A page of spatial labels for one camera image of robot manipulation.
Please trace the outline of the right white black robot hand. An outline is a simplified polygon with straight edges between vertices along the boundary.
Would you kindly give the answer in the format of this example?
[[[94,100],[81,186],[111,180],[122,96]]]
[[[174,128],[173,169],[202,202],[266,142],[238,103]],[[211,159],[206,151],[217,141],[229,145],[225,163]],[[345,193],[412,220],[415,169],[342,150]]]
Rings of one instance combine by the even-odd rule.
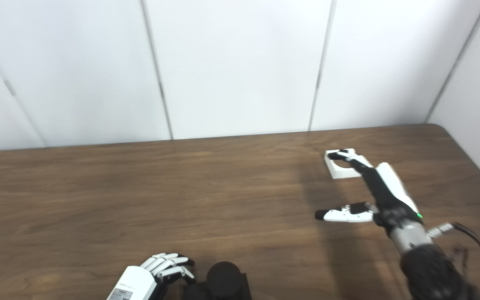
[[[317,210],[315,219],[338,223],[375,222],[387,234],[406,222],[423,225],[423,218],[400,177],[387,162],[376,167],[352,148],[327,150],[325,163],[332,179],[361,177],[373,203],[358,202]]]

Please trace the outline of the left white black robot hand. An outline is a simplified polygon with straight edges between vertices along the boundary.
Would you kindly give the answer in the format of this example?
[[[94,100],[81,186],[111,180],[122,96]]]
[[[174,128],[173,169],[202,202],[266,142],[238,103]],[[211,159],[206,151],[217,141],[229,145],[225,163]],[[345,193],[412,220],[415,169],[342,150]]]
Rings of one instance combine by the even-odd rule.
[[[159,253],[140,265],[128,266],[107,300],[163,300],[169,285],[179,279],[196,283],[190,271],[195,262],[179,253]]]

